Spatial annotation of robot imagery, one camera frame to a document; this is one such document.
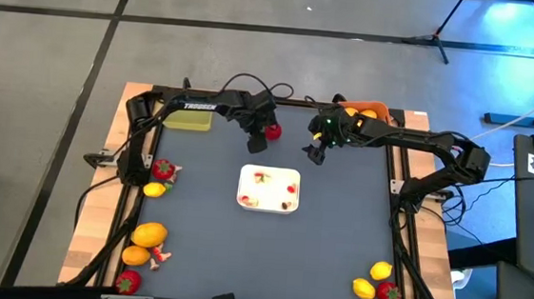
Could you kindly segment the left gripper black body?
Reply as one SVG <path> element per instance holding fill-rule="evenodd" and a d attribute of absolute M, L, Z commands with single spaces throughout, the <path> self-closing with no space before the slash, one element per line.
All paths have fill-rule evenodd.
<path fill-rule="evenodd" d="M 260 91 L 252 95 L 250 92 L 242 92 L 244 108 L 236 113 L 236 121 L 240 128 L 247 132 L 247 150 L 250 154 L 258 153 L 267 149 L 264 142 L 266 128 L 271 125 L 268 120 L 275 117 L 276 101 L 272 94 Z"/>

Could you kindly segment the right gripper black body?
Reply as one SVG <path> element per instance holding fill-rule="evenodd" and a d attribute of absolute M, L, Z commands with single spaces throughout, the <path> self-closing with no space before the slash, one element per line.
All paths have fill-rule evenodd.
<path fill-rule="evenodd" d="M 311 134 L 313 131 L 319 130 L 322 137 L 318 140 L 318 147 L 308 145 L 303 148 L 311 162 L 322 165 L 325 162 L 327 149 L 341 148 L 344 145 L 358 146 L 359 140 L 353 131 L 357 127 L 356 118 L 349 115 L 344 107 L 333 105 L 319 108 L 318 114 L 312 119 L 314 118 L 322 122 L 322 127 L 320 129 L 307 129 Z"/>

